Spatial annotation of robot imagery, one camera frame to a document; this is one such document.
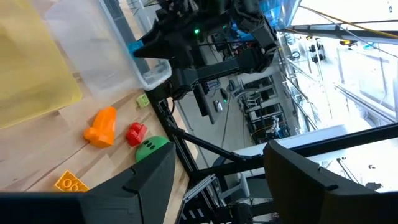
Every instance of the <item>black bracket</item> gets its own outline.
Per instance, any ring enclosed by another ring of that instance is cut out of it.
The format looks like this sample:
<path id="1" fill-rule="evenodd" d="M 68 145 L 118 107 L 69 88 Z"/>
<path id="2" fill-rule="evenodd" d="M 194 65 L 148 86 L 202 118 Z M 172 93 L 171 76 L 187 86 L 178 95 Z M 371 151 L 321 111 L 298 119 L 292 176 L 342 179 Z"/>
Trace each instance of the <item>black bracket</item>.
<path id="1" fill-rule="evenodd" d="M 214 152 L 215 154 L 220 155 L 220 156 L 222 156 L 226 159 L 229 159 L 231 161 L 234 161 L 234 162 L 244 162 L 244 161 L 247 161 L 247 160 L 250 160 L 253 158 L 252 156 L 242 156 L 235 152 L 229 152 L 229 151 L 222 149 L 216 145 L 213 145 L 210 142 L 207 142 L 207 141 L 202 140 L 192 134 L 189 134 L 189 133 L 185 132 L 183 129 L 178 128 L 178 127 L 170 126 L 169 131 L 171 133 L 173 133 L 178 138 L 182 138 L 188 142 L 192 142 L 192 143 L 196 144 L 197 146 L 207 149 L 210 152 Z"/>

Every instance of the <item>person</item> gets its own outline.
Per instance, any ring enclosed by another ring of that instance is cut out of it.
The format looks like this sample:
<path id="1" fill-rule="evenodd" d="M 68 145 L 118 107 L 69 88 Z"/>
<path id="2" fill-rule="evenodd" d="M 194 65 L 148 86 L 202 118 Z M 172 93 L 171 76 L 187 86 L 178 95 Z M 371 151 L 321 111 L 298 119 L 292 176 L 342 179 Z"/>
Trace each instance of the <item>person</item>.
<path id="1" fill-rule="evenodd" d="M 281 138 L 279 134 L 280 128 L 279 128 L 279 118 L 275 115 L 272 116 L 272 127 L 271 127 L 271 133 L 274 134 L 277 138 Z"/>

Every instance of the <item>workbench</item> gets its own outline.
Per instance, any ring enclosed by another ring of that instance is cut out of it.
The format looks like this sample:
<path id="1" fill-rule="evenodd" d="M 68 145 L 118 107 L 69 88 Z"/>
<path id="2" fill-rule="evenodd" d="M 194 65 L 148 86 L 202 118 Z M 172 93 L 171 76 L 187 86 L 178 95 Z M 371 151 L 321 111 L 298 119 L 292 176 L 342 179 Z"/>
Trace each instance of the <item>workbench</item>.
<path id="1" fill-rule="evenodd" d="M 36 7 L 39 14 L 45 13 L 54 2 L 42 1 Z M 131 29 L 136 29 L 125 1 L 121 1 L 121 8 L 131 22 Z M 130 147 L 125 139 L 126 131 L 133 122 L 147 126 L 145 138 L 166 136 L 151 105 L 144 108 L 138 106 L 136 98 L 144 93 L 142 90 L 131 89 L 109 98 L 96 98 L 62 48 L 60 51 L 80 87 L 82 99 L 57 111 L 0 130 L 0 188 L 3 191 L 54 191 L 54 183 L 66 170 L 93 188 L 136 162 L 136 147 Z M 113 106 L 118 111 L 115 141 L 112 147 L 99 149 L 83 139 L 83 132 L 92 125 L 97 112 L 106 106 Z M 173 116 L 178 126 L 184 128 L 178 110 L 174 111 Z M 196 158 L 195 146 L 189 142 L 187 144 Z M 188 175 L 177 158 L 164 223 L 175 222 L 188 181 Z"/>

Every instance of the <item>wooden tabletop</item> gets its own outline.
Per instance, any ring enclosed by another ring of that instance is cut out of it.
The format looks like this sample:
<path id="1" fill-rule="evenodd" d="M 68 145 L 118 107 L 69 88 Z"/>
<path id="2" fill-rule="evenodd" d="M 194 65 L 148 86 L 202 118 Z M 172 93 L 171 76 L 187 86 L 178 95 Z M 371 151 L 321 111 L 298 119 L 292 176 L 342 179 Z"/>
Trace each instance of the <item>wooden tabletop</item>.
<path id="1" fill-rule="evenodd" d="M 37 9 L 43 13 L 58 0 L 47 0 Z M 121 6 L 129 23 L 132 15 L 126 2 Z M 78 71 L 64 55 L 76 78 L 83 98 L 70 106 L 10 128 L 0 130 L 0 189 L 3 191 L 53 191 L 54 183 L 69 170 L 88 187 L 112 178 L 135 163 L 135 147 L 124 135 L 133 122 L 148 127 L 146 138 L 166 136 L 151 105 L 140 108 L 136 98 L 142 90 L 126 90 L 109 98 L 95 98 L 83 83 Z M 106 106 L 117 109 L 114 146 L 98 149 L 83 139 L 97 112 Z M 178 110 L 174 119 L 184 128 Z M 194 158 L 197 151 L 188 144 Z M 177 158 L 174 184 L 164 223 L 174 223 L 188 185 L 188 175 Z"/>

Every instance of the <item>red lego brick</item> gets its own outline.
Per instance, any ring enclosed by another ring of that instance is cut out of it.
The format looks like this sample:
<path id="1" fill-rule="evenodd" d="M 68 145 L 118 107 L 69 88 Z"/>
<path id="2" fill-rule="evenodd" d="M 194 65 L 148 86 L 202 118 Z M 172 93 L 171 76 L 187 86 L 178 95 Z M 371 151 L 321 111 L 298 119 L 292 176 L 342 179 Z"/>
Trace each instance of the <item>red lego brick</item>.
<path id="1" fill-rule="evenodd" d="M 147 127 L 143 124 L 134 122 L 126 133 L 126 139 L 131 147 L 138 146 L 144 140 Z"/>

